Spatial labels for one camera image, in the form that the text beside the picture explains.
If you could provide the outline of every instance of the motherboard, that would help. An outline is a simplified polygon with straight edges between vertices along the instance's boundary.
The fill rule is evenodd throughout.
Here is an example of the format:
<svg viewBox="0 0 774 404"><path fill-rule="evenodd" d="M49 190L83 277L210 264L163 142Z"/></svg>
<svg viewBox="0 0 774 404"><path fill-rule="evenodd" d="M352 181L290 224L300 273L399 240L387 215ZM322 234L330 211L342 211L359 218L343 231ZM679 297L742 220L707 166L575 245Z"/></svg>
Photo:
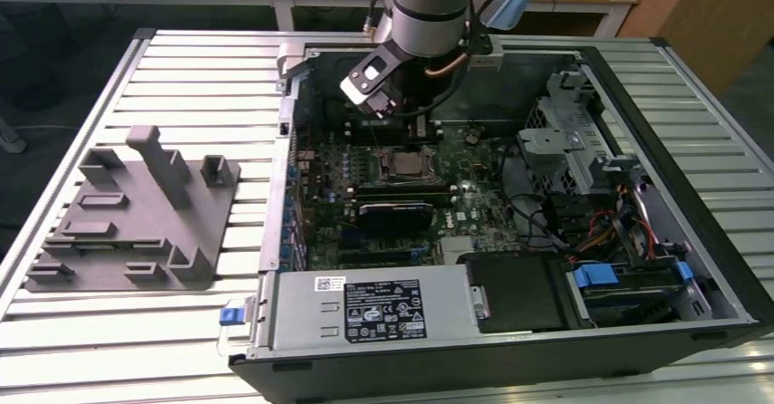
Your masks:
<svg viewBox="0 0 774 404"><path fill-rule="evenodd" d="M310 270L442 265L519 249L497 176L506 143L475 123L432 127L435 140L402 145L379 129L359 139L299 135Z"/></svg>

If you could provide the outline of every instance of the barcode sticker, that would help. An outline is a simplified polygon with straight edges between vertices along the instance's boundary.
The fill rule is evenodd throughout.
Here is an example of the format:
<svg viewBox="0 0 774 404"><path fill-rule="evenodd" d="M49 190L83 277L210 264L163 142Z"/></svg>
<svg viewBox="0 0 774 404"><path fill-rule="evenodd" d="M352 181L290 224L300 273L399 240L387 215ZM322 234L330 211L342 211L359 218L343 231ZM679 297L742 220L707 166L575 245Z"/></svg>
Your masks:
<svg viewBox="0 0 774 404"><path fill-rule="evenodd" d="M347 278L342 275L315 277L315 291L343 291Z"/></svg>

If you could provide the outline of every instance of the metal bracket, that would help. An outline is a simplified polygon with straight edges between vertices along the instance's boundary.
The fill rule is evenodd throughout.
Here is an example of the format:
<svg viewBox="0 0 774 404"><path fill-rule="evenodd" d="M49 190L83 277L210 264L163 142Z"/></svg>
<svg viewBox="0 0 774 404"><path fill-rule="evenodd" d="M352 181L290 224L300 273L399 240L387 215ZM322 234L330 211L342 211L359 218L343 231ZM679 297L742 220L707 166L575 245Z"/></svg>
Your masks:
<svg viewBox="0 0 774 404"><path fill-rule="evenodd" d="M639 159L630 155L622 155L611 158L597 157L589 166L589 172L594 179L591 187L603 188L606 186L609 173L623 173L639 165Z"/></svg>
<svg viewBox="0 0 774 404"><path fill-rule="evenodd" d="M533 155L558 155L566 150L582 150L583 141L561 130L534 129L519 131L525 152Z"/></svg>
<svg viewBox="0 0 774 404"><path fill-rule="evenodd" d="M278 71L282 81L288 81L306 71L306 43L283 43L278 52Z"/></svg>
<svg viewBox="0 0 774 404"><path fill-rule="evenodd" d="M471 70L499 72L506 57L503 44L499 41L499 37L492 37L488 34L480 34L479 37L488 40L490 50L488 53L475 53L472 55L468 67Z"/></svg>

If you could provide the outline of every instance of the white slatted platform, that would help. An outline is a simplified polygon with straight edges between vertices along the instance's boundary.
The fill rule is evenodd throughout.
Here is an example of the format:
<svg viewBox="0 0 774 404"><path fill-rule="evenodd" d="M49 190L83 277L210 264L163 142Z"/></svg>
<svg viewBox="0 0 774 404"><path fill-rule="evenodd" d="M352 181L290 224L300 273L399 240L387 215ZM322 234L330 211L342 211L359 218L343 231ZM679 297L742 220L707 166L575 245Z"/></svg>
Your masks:
<svg viewBox="0 0 774 404"><path fill-rule="evenodd" d="M355 38L351 34L311 35L324 35L331 41ZM0 312L7 307L0 322L0 403L264 402L226 366L228 351L219 352L216 345L218 311L228 300L255 290L280 106L274 92L278 49L286 40L308 36L163 31L152 41L134 42L89 118L95 123L87 128L93 134L84 132L75 146L112 147L123 158L136 159L122 145L128 127L156 124L162 142L180 149L187 159L223 154L239 161L239 193L219 257L219 280L211 289L195 293L29 293L17 289L24 273L16 272L0 298ZM599 47L719 224L774 293L770 167L733 120L706 105L706 96L686 84L663 52L642 40L507 37L503 44ZM622 139L613 118L606 119L613 135ZM24 258L21 268L29 266L84 180L77 170L61 170L52 182L61 177L64 187L47 191L51 210L44 213L40 206L32 213L32 218L43 217L41 228L31 232L32 227L25 227L28 247L15 245ZM0 271L8 272L9 266L4 263ZM247 338L246 327L230 330L232 345L243 345ZM578 403L770 402L773 372L774 341L763 339L701 353L634 378L372 402L555 402L558 397Z"/></svg>

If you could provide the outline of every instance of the warning label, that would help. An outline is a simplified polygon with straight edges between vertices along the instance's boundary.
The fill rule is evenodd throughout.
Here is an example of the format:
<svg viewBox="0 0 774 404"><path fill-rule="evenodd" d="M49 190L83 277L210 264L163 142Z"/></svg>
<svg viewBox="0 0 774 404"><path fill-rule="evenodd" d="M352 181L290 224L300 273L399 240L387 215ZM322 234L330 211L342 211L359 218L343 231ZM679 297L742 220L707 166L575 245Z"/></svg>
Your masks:
<svg viewBox="0 0 774 404"><path fill-rule="evenodd" d="M346 284L343 300L351 343L427 338L419 280Z"/></svg>

